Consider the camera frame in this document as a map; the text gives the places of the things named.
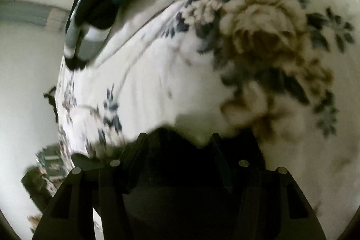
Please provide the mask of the white floral bed sheet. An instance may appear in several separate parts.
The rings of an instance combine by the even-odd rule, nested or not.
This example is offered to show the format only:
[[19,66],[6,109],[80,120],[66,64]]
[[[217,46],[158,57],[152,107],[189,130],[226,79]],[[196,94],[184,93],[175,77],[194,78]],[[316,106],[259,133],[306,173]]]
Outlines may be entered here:
[[160,126],[199,146],[249,126],[328,239],[359,208],[359,0],[138,0],[56,104],[67,169]]

